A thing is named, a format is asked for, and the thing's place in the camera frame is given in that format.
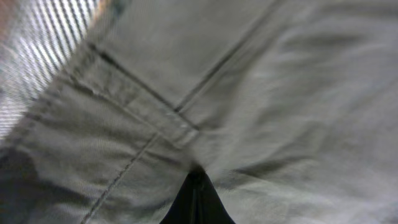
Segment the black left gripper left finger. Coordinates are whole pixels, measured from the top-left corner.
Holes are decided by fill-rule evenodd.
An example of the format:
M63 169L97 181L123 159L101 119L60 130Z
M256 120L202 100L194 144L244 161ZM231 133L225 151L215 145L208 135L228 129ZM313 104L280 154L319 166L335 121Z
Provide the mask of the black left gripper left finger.
M196 223L196 174L191 172L184 180L169 211L160 224Z

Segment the grey shorts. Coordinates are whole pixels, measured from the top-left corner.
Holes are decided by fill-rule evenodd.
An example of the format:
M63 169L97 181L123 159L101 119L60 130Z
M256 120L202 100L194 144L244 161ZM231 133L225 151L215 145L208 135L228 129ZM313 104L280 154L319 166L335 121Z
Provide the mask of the grey shorts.
M1 222L397 222L396 1L2 1Z

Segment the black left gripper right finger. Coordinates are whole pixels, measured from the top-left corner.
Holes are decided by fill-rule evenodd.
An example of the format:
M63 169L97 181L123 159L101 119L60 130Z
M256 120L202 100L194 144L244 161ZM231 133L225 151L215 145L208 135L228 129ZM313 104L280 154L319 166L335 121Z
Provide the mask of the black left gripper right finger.
M195 171L195 223L235 224L204 170Z

